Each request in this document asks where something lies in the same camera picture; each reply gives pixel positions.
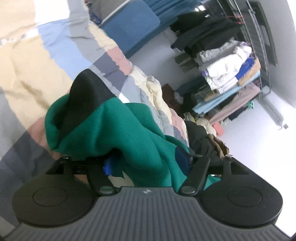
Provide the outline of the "green and white hoodie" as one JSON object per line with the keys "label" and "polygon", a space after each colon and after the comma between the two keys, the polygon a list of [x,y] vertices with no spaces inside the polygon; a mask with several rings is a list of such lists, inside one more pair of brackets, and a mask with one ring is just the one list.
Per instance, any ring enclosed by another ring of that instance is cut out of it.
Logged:
{"label": "green and white hoodie", "polygon": [[45,131],[49,147],[75,161],[120,151],[112,175],[137,187],[179,190],[191,170],[188,147],[161,131],[147,105],[123,103],[89,69],[50,106]]}

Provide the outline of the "dark clothes pile on floor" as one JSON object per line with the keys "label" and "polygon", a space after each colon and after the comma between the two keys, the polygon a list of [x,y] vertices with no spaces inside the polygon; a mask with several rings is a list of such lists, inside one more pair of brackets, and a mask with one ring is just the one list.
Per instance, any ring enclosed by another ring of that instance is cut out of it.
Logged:
{"label": "dark clothes pile on floor", "polygon": [[229,148],[215,137],[207,133],[203,126],[198,126],[192,121],[185,120],[189,147],[195,154],[208,157],[211,161],[220,161],[230,154]]}

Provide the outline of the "stack of folded clothes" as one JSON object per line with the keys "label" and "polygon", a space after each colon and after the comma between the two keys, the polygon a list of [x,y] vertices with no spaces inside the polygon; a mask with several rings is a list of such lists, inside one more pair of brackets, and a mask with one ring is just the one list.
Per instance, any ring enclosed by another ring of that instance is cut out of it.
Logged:
{"label": "stack of folded clothes", "polygon": [[171,48],[184,51],[197,63],[211,91],[222,94],[238,83],[237,75],[252,52],[248,43],[234,40],[239,23],[195,11],[180,15],[172,26],[180,35]]}

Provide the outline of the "metal clothes rack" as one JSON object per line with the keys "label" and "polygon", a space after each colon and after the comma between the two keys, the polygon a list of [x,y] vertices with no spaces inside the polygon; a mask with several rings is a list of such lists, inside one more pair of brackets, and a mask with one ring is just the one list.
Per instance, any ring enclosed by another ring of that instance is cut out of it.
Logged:
{"label": "metal clothes rack", "polygon": [[224,16],[234,18],[242,24],[237,38],[248,42],[253,49],[253,56],[260,61],[261,70],[258,80],[261,93],[258,101],[278,126],[287,129],[287,120],[268,97],[271,94],[272,85],[265,39],[250,1],[217,1],[217,3]]}

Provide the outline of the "colour block patchwork quilt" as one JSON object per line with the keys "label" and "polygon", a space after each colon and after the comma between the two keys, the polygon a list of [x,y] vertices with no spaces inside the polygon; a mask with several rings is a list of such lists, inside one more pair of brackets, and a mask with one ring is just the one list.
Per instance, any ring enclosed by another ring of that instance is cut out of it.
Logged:
{"label": "colour block patchwork quilt", "polygon": [[122,102],[146,104],[165,135],[188,143],[159,81],[126,59],[83,1],[1,1],[1,235],[18,225],[14,192],[59,158],[47,145],[44,117],[84,69]]}

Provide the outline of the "blue upright cushion pad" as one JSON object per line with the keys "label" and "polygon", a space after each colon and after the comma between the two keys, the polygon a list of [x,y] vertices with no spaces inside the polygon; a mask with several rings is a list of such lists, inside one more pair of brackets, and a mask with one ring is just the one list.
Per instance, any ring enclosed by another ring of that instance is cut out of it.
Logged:
{"label": "blue upright cushion pad", "polygon": [[158,16],[144,1],[129,1],[109,15],[100,28],[113,39],[126,57],[159,26]]}

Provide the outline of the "blue curtain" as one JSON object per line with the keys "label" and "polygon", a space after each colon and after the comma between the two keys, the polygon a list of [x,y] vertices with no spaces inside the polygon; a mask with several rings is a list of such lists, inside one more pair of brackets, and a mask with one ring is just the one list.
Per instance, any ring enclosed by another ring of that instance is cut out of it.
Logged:
{"label": "blue curtain", "polygon": [[159,29],[166,29],[179,15],[192,12],[200,0],[144,0],[160,20]]}

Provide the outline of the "white wall radiator vent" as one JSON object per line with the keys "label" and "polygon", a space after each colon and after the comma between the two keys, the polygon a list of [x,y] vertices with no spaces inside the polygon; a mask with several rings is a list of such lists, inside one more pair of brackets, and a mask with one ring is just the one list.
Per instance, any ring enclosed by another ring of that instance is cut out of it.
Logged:
{"label": "white wall radiator vent", "polygon": [[181,52],[177,56],[174,57],[175,63],[177,63],[182,70],[182,72],[187,73],[193,69],[199,67],[198,63],[188,55],[186,52]]}

